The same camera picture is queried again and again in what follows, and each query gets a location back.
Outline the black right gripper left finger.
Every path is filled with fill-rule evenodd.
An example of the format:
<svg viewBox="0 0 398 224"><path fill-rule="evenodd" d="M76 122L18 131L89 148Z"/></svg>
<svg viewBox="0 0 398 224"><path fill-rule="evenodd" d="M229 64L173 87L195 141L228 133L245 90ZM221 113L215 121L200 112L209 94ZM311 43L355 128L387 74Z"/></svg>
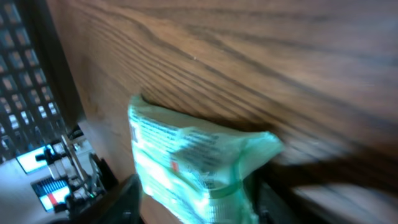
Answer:
<svg viewBox="0 0 398 224"><path fill-rule="evenodd" d="M142 224L141 181L133 174L80 214L81 224Z"/></svg>

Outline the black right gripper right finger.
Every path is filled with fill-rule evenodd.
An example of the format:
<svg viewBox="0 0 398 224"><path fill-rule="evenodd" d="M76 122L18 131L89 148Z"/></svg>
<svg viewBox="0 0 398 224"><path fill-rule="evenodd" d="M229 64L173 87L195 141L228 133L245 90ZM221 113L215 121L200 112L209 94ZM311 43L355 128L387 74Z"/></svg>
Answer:
<svg viewBox="0 0 398 224"><path fill-rule="evenodd" d="M303 202L286 189L269 181L261 172L255 172L253 179L254 209L259 223L271 224L316 224L326 223Z"/></svg>

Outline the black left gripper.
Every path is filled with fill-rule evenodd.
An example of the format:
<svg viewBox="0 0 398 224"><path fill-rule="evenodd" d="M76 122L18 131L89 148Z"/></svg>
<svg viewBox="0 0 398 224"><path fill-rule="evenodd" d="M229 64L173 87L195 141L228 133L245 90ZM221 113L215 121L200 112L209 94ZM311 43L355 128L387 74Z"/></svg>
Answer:
<svg viewBox="0 0 398 224"><path fill-rule="evenodd" d="M46 212L74 218L118 185L79 126L45 146L35 160L44 162L50 172L49 177L34 182L34 193Z"/></svg>

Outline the teal wet wipes pack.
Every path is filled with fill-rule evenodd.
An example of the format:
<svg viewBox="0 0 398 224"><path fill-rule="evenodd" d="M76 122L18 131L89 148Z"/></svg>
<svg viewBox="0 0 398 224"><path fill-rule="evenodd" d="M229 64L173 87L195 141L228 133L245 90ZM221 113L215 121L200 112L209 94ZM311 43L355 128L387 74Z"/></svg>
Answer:
<svg viewBox="0 0 398 224"><path fill-rule="evenodd" d="M245 179L283 149L268 132L242 132L146 102L128 107L132 154L145 194L183 223L257 223Z"/></svg>

